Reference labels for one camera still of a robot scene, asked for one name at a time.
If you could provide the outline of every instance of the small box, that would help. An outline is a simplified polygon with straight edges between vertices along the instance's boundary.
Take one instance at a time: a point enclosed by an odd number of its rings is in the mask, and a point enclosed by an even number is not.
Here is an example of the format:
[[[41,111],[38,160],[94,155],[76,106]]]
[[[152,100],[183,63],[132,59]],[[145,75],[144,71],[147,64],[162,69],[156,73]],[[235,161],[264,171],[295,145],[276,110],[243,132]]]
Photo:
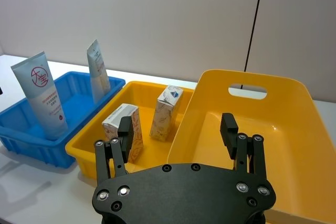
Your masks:
[[[102,122],[102,125],[105,131],[105,139],[110,141],[112,138],[118,137],[119,124],[124,116],[132,117],[134,137],[128,162],[133,163],[143,149],[139,108],[135,105],[123,103]]]
[[[167,86],[157,99],[150,136],[165,141],[175,123],[183,89]]]

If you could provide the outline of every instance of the red logo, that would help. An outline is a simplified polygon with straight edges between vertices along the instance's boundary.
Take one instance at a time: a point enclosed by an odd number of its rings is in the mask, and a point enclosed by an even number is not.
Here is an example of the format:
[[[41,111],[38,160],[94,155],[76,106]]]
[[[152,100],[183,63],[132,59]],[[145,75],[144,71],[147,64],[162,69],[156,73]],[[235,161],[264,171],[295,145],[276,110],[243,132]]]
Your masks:
[[[35,67],[31,71],[32,82],[42,88],[48,83],[48,72],[42,67]]]

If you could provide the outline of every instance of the blue plastic tray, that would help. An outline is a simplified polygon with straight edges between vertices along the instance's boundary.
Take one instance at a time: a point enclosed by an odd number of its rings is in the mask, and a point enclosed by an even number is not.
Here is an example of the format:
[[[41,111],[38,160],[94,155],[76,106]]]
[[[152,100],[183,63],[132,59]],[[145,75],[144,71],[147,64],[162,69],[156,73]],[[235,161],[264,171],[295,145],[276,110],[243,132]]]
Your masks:
[[[65,151],[67,142],[98,113],[125,85],[125,80],[109,77],[111,90],[93,103],[90,74],[68,72],[55,81],[67,119],[68,131],[55,141],[47,140],[27,99],[0,113],[0,140],[9,151],[67,168],[75,159]]]

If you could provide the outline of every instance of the basket handle hole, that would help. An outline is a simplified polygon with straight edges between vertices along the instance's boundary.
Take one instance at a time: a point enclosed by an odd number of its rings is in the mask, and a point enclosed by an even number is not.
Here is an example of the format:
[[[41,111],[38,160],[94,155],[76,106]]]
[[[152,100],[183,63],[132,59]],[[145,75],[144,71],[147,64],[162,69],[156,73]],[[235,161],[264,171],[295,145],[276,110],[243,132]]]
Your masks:
[[[244,97],[262,100],[267,96],[267,90],[260,86],[233,83],[228,87],[228,92],[234,97]]]

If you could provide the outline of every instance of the black line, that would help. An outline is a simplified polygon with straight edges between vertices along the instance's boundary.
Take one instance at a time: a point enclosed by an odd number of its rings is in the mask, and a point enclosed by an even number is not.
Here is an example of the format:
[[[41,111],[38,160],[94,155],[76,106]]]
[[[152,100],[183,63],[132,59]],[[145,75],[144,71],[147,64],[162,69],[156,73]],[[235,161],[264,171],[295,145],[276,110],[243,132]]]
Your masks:
[[[252,39],[253,39],[254,27],[256,26],[257,14],[258,14],[258,9],[259,9],[259,2],[260,2],[260,0],[258,0],[258,2],[257,2],[257,8],[256,8],[256,12],[254,14],[253,26],[252,26],[251,36],[250,36],[250,43],[248,45],[248,50],[247,50],[247,57],[246,57],[246,61],[245,61],[244,72],[246,72],[248,57],[250,56],[250,50],[251,50],[251,44],[252,44]]]

